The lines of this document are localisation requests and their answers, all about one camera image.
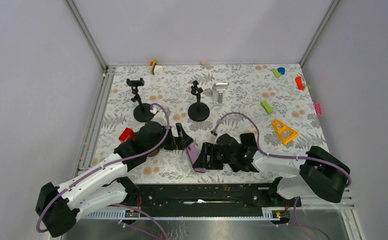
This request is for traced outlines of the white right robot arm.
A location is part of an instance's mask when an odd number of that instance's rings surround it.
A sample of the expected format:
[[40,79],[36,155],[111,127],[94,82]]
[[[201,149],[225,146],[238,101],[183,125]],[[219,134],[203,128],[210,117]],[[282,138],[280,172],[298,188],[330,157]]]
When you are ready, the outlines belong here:
[[350,168],[319,146],[294,155],[261,152],[253,133],[240,135],[240,142],[225,133],[215,143],[204,142],[201,150],[189,154],[193,169],[222,170],[227,164],[234,172],[276,172],[269,187],[269,201],[275,206],[297,197],[317,196],[340,203],[351,183]]

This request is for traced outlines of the blue-edged smartphone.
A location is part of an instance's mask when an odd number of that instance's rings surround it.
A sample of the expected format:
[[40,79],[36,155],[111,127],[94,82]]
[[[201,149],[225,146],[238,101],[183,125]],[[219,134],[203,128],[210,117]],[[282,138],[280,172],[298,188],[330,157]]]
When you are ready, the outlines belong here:
[[240,141],[245,148],[257,148],[257,139],[252,132],[240,134]]

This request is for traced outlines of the black round-base phone stand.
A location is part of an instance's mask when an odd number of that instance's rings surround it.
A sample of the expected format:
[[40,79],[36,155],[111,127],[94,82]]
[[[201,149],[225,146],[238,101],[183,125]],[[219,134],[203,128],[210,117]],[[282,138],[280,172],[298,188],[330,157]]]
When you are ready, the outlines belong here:
[[131,101],[138,103],[133,111],[133,116],[136,121],[140,123],[146,123],[153,119],[154,114],[150,112],[151,105],[149,103],[142,102],[141,96],[139,95],[139,87],[145,85],[144,79],[141,77],[139,80],[126,79],[126,84],[131,88],[133,97]]

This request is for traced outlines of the black phone stand with phone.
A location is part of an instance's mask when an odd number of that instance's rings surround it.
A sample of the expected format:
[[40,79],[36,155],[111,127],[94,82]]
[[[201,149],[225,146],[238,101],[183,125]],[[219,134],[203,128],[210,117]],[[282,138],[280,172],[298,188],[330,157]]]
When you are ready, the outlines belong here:
[[199,87],[197,80],[192,82],[191,94],[196,96],[196,102],[191,104],[188,108],[188,117],[195,122],[203,122],[210,116],[209,107],[201,102],[201,93],[203,89]]

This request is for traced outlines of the purple-edged smartphone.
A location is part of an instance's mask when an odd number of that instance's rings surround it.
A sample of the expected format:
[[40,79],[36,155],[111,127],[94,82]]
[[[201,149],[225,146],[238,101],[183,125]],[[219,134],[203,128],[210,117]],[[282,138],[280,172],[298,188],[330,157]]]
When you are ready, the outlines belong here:
[[190,144],[186,149],[186,152],[187,152],[187,155],[188,155],[188,158],[191,162],[191,166],[193,168],[193,170],[197,173],[205,173],[206,172],[206,169],[205,168],[194,168],[193,165],[194,163],[196,162],[196,160],[198,159],[199,155],[200,155],[200,152],[197,148],[197,146],[195,144]]

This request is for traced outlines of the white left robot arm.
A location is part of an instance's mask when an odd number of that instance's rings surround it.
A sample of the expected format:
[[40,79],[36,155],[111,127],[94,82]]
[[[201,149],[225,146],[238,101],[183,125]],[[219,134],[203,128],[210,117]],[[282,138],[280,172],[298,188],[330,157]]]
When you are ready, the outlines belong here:
[[177,136],[173,136],[170,126],[148,121],[97,166],[59,185],[45,184],[35,207],[36,230],[59,237],[92,212],[114,204],[134,204],[137,192],[123,177],[143,164],[151,153],[185,150],[194,142],[181,123],[176,124],[176,132]]

